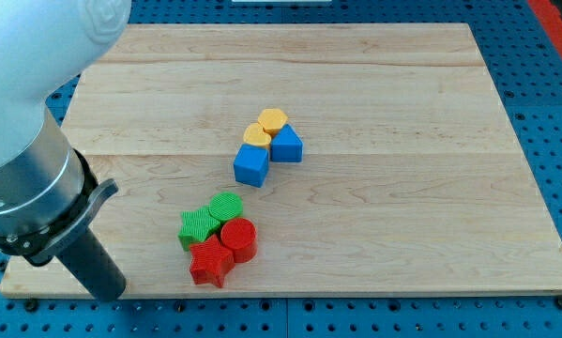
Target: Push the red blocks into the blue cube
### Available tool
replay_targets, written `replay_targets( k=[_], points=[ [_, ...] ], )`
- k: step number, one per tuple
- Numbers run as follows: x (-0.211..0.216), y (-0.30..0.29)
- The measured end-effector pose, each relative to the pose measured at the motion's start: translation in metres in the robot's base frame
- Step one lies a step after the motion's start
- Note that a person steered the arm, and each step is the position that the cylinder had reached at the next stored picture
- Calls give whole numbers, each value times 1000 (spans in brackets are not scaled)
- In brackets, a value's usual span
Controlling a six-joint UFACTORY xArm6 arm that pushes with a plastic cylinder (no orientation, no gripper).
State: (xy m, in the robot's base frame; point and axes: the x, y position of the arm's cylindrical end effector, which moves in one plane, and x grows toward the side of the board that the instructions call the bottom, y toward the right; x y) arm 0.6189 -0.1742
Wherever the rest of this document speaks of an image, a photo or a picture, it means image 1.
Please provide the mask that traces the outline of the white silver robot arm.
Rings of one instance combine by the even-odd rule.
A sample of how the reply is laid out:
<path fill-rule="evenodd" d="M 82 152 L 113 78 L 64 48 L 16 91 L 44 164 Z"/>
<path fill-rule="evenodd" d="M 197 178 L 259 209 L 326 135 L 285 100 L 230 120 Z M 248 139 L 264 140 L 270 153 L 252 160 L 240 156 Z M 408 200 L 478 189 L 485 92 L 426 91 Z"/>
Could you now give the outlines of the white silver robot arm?
<path fill-rule="evenodd" d="M 103 56 L 130 0 L 0 0 L 0 250 L 40 251 L 95 182 L 46 99 Z"/>

